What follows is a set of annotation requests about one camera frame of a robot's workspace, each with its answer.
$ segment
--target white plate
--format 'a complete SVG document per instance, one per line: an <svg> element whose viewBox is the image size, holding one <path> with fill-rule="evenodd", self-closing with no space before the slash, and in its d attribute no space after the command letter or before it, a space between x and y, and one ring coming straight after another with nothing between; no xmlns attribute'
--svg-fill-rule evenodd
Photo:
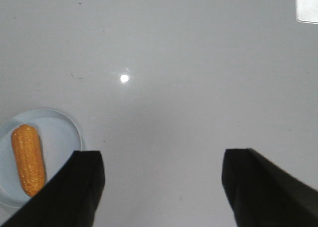
<svg viewBox="0 0 318 227"><path fill-rule="evenodd" d="M66 115L51 109L35 109L15 116L0 127L0 202L21 207L30 197L21 188L11 133L22 124L35 127L39 133L46 170L46 182L63 166L75 150L82 150L78 128Z"/></svg>

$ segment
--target white surface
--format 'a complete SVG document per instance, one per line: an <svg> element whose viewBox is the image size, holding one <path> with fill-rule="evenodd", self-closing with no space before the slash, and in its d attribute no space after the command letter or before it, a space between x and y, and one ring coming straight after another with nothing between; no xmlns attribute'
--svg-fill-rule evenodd
<svg viewBox="0 0 318 227"><path fill-rule="evenodd" d="M82 150L81 137L76 125L69 117L56 110L29 110L2 124L0 126L0 203L7 205L7 209L21 207L30 199L21 188L11 147L11 134L22 124L31 125L38 131L43 150L46 182L63 166L73 151Z"/></svg>
<svg viewBox="0 0 318 227"><path fill-rule="evenodd" d="M318 0L296 0L299 22L318 23Z"/></svg>
<svg viewBox="0 0 318 227"><path fill-rule="evenodd" d="M318 189L318 26L295 0L0 4L0 119L75 117L105 161L94 226L236 226L229 148Z"/></svg>

